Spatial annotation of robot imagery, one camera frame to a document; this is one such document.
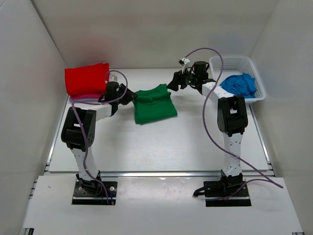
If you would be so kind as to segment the pink folded t-shirt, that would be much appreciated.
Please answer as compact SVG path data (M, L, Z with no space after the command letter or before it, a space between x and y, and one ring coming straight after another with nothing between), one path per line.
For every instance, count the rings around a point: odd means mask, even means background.
M80 95L74 95L70 98L72 100L83 100L83 99L96 99L98 100L102 93L93 93L93 94L80 94Z

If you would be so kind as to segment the aluminium table rail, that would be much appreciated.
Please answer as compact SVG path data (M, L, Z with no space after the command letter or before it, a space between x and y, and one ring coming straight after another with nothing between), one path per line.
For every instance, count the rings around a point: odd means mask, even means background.
M137 125L133 105L96 123L92 153L104 176L217 176L223 143L214 111L202 103L176 104L178 116Z

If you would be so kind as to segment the lavender folded t-shirt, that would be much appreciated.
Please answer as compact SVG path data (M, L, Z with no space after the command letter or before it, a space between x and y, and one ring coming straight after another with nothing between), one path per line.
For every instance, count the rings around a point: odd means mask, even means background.
M96 103L98 97L70 97L69 101L71 103Z

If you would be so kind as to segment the blue crumpled t-shirt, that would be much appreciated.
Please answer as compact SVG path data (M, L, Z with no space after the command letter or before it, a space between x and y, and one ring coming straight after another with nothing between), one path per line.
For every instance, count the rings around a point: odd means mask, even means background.
M242 95L244 98L255 98L257 91L255 78L248 73L232 75L227 77L220 86L227 92L234 95Z

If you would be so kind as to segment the red folded t-shirt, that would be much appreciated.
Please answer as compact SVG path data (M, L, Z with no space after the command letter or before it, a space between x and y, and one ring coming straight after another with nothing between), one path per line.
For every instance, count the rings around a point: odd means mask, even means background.
M109 63L65 69L65 86L69 96L101 94L106 90Z

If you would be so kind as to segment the white plastic basket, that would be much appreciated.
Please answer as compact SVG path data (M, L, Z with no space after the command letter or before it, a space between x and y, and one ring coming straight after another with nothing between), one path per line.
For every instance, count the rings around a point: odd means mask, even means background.
M253 61L247 56L231 55L224 56L224 69L222 75L218 81L220 85L227 77L231 75L242 75L243 73L249 74L252 78L255 79L255 97L247 98L246 104L251 105L256 101L261 101L266 98L265 88L263 86L261 76L257 71Z

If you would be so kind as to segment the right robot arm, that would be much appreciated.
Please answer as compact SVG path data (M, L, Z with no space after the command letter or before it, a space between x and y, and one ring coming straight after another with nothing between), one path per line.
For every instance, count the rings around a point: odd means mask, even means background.
M210 99L217 107L217 126L223 134L225 153L222 175L225 177L239 177L242 175L240 166L241 142L243 133L248 125L245 98L233 95L217 82L209 78L207 70L209 64L205 61L196 61L188 67L190 60L179 60L181 70L174 73L167 88L177 92L186 87L197 90L201 95Z

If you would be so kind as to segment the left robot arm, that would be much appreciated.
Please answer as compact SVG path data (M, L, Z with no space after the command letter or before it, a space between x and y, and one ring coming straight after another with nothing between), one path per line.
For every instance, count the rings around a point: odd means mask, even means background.
M77 180L92 195L97 195L102 190L101 174L92 154L96 122L112 117L119 105L127 105L135 98L137 94L127 86L111 81L103 94L71 101L61 140L75 157L79 169Z

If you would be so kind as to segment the green t-shirt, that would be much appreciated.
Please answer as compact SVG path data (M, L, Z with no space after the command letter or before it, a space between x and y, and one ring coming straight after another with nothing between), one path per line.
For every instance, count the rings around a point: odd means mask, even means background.
M137 98L133 100L133 104L136 124L143 125L178 115L166 84L160 84L151 90L139 90L135 93Z

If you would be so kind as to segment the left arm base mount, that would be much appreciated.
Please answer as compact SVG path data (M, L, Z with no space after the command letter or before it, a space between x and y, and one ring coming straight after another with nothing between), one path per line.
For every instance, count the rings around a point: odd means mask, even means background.
M102 183L107 194L101 184L92 183L91 186L84 186L79 180L76 180L71 203L73 205L115 206L118 182L103 181Z

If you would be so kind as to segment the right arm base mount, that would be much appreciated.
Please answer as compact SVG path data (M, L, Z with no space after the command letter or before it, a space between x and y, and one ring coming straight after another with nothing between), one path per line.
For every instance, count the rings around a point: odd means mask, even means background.
M221 173L217 181L204 181L193 197L205 197L206 207L250 207L250 195L243 175L226 176Z

